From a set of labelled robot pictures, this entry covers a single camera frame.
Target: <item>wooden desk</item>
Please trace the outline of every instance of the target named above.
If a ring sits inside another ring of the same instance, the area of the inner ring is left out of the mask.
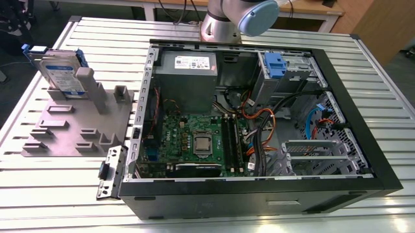
[[[345,15],[332,32],[357,34],[384,66],[415,36],[413,0],[337,0]]]
[[[161,8],[158,0],[128,0],[132,2],[144,1],[142,7],[145,12],[145,20],[154,21],[154,8]],[[339,16],[344,14],[344,10],[335,3],[333,7],[329,8],[321,5],[320,0],[293,0],[293,18],[317,19],[323,20],[319,32],[328,33],[332,26],[335,25]],[[182,9],[184,0],[161,0],[164,8]],[[193,0],[197,10],[208,10],[208,0]],[[190,2],[186,1],[186,9],[192,10]],[[278,17],[288,17],[290,12],[290,4],[286,3],[280,7]]]

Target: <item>blue plastic clip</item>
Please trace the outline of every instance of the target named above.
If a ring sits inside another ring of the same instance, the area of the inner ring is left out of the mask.
[[[25,56],[25,58],[28,59],[28,61],[32,63],[32,65],[34,65],[33,64],[33,62],[32,62],[32,59],[28,57],[28,49],[30,48],[30,46],[28,45],[28,44],[24,44],[22,46],[21,46],[21,49],[22,49],[22,54],[24,54],[24,56]]]
[[[264,53],[265,66],[269,72],[270,79],[280,79],[286,72],[286,62],[284,61],[280,53],[266,52]]]
[[[316,104],[316,106],[317,106],[317,108],[323,111],[323,110],[325,110],[325,108],[324,108],[324,106],[319,103],[319,104]]]
[[[86,59],[85,59],[85,56],[84,56],[84,52],[82,52],[80,49],[77,49],[77,50],[74,51],[74,53],[76,53],[77,60],[78,60],[78,62],[80,62],[80,66],[81,66],[81,67],[89,67],[89,66],[88,66],[88,62],[86,62]]]

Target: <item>wire bundle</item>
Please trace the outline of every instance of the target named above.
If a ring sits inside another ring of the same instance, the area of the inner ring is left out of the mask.
[[[201,18],[200,18],[198,11],[197,11],[197,9],[196,9],[193,0],[189,0],[189,1],[190,1],[192,5],[193,5],[193,9],[194,9],[194,11],[196,11],[197,19],[198,19],[198,21],[201,21]],[[173,24],[174,24],[174,25],[178,25],[180,23],[189,24],[188,22],[181,22],[182,18],[185,18],[185,16],[188,15],[188,13],[186,13],[186,15],[184,15],[185,7],[186,7],[186,0],[184,0],[182,12],[181,12],[181,15],[180,15],[180,18],[178,18],[178,19],[176,19],[174,17],[172,17],[172,15],[168,13],[168,10],[166,10],[166,9],[164,8],[164,6],[162,6],[161,0],[158,0],[158,3],[160,3],[160,6],[161,6],[161,9],[162,9],[164,13],[165,13],[166,16],[173,20]]]
[[[177,102],[174,100],[172,100],[172,99],[165,99],[165,100],[162,100],[162,103],[165,103],[166,101],[172,102],[174,104],[176,109],[177,109],[177,110],[173,110],[173,111],[168,111],[168,113],[180,113],[180,108],[177,106]]]
[[[327,119],[327,118],[319,120],[319,123],[325,123],[325,122],[329,122],[331,124],[335,123],[331,119]],[[317,135],[317,126],[312,130],[311,139],[316,139],[316,135]]]
[[[224,106],[217,101],[213,101],[212,105],[222,114],[236,114],[237,113],[234,110],[225,109]]]
[[[268,150],[277,150],[277,148],[273,148],[273,147],[268,147],[265,146],[264,147],[264,151],[268,151]],[[250,156],[253,154],[253,147],[250,147],[246,151],[246,155]]]
[[[256,165],[254,165],[254,170],[253,170],[253,175],[257,176],[265,176],[266,174],[266,170],[265,170],[265,154],[264,154],[264,148],[261,146],[260,143],[260,136],[261,136],[261,131],[262,128],[265,127],[265,124],[269,120],[269,118],[274,118],[274,113],[281,109],[281,107],[296,97],[301,96],[301,95],[320,95],[323,93],[323,90],[313,90],[313,91],[301,91],[297,93],[293,93],[288,96],[285,96],[278,102],[277,104],[273,106],[272,108],[272,112],[265,116],[265,118],[262,119],[257,129],[256,129],[256,133],[253,135],[253,153],[254,153],[254,161],[256,161]]]
[[[156,87],[153,88],[153,90],[154,90],[156,97],[157,97],[156,109],[154,109],[154,115],[153,115],[153,122],[152,122],[152,124],[150,124],[150,128],[149,128],[148,134],[146,134],[146,136],[145,136],[142,139],[146,139],[146,138],[148,138],[148,136],[150,135],[150,133],[152,133],[152,131],[153,131],[154,125],[156,125],[156,123],[157,123],[158,105],[160,105],[160,93],[158,93],[158,90],[157,90]]]
[[[270,138],[272,138],[272,135],[273,135],[273,131],[274,131],[274,128],[276,128],[276,118],[274,118],[273,112],[272,112],[272,110],[269,108],[260,109],[253,115],[246,115],[244,107],[245,107],[245,104],[246,104],[246,101],[248,101],[249,97],[250,97],[250,92],[248,93],[248,97],[246,97],[245,101],[241,104],[241,114],[242,114],[244,118],[254,119],[264,112],[268,112],[269,116],[272,117],[272,129],[270,129],[269,135],[266,137],[266,140],[261,142],[261,145],[265,146],[266,143],[269,142]]]

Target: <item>aluminum table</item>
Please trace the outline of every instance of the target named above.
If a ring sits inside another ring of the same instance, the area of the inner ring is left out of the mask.
[[[197,30],[164,22],[84,17],[66,24],[53,48],[78,47],[104,88],[126,85],[137,92],[149,38],[198,40]],[[122,201],[94,200],[102,158],[20,155],[49,98],[37,72],[0,131],[0,229],[415,232],[415,111],[361,41],[347,34],[269,30],[258,37],[242,37],[242,43],[325,50],[404,189],[329,214],[141,221]]]

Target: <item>side panel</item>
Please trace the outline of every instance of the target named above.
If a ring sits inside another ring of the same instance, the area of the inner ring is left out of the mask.
[[[384,189],[391,190],[389,192],[381,193],[381,195],[385,195],[396,189],[401,189],[401,184],[384,157],[368,126],[363,120],[357,107],[353,104],[344,84],[339,78],[337,72],[332,67],[325,52],[323,50],[312,50],[312,54],[327,80],[328,86],[332,89],[332,94],[344,114],[345,122],[349,124],[349,128],[361,148],[363,155],[365,156],[369,163],[372,172],[375,176],[381,179]]]
[[[140,219],[272,216],[324,213],[365,198],[365,191],[238,193],[122,197]]]

